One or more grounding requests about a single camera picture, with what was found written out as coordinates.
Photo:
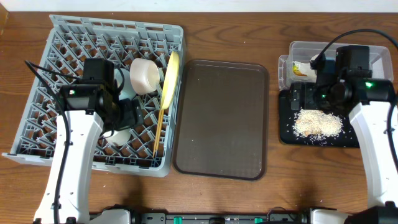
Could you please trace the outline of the yellow round plate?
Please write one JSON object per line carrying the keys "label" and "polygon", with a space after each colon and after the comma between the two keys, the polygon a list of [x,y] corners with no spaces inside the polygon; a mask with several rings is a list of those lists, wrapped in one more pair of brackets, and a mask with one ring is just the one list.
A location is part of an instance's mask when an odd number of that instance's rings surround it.
{"label": "yellow round plate", "polygon": [[169,108],[174,95],[175,87],[177,84],[177,78],[180,68],[180,57],[177,52],[172,52],[169,58],[169,64],[167,65],[161,100],[160,108],[166,110]]}

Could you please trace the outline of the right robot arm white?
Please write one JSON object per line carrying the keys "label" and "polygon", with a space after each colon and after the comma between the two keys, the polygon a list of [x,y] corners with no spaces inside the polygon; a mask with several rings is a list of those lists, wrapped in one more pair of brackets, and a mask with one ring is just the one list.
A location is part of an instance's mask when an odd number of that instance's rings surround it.
{"label": "right robot arm white", "polygon": [[373,78],[367,45],[344,45],[333,60],[311,60],[315,83],[290,87],[292,110],[339,111],[348,115],[363,158],[368,209],[350,215],[314,208],[310,223],[397,223],[397,95],[388,79]]}

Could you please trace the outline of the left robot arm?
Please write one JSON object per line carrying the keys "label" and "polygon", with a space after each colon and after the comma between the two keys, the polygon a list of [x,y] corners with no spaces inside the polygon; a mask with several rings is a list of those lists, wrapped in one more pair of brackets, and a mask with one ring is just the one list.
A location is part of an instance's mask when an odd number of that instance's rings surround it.
{"label": "left robot arm", "polygon": [[98,140],[144,122],[137,100],[119,99],[124,85],[113,62],[85,60],[82,77],[48,92],[57,107],[57,138],[49,180],[34,223],[90,223],[89,189]]}

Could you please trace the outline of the light blue bowl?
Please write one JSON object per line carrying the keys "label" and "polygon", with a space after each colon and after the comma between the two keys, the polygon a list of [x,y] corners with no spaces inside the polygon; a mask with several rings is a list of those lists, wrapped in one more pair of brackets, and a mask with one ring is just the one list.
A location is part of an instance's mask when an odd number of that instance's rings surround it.
{"label": "light blue bowl", "polygon": [[114,79],[117,81],[118,88],[124,81],[123,89],[119,93],[119,100],[132,100],[136,96],[130,79],[130,71],[124,68],[116,68],[114,70]]}

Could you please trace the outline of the white cup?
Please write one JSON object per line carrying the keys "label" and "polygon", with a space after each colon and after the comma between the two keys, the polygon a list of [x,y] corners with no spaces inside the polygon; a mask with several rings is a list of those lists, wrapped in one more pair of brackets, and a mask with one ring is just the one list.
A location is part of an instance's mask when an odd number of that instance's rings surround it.
{"label": "white cup", "polygon": [[122,131],[108,131],[103,134],[103,137],[107,142],[113,144],[117,147],[123,146],[131,137],[129,129],[124,129]]}

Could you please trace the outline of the white paper waste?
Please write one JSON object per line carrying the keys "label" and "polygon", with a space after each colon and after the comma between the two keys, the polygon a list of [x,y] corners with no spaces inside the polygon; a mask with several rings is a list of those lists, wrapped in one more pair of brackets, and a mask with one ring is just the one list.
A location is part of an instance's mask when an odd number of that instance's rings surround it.
{"label": "white paper waste", "polygon": [[317,72],[315,70],[311,69],[310,61],[311,60],[315,60],[317,57],[318,57],[318,54],[314,55],[308,61],[308,63],[293,61],[292,71],[293,71],[294,75],[302,76],[302,77],[316,78],[317,77]]}

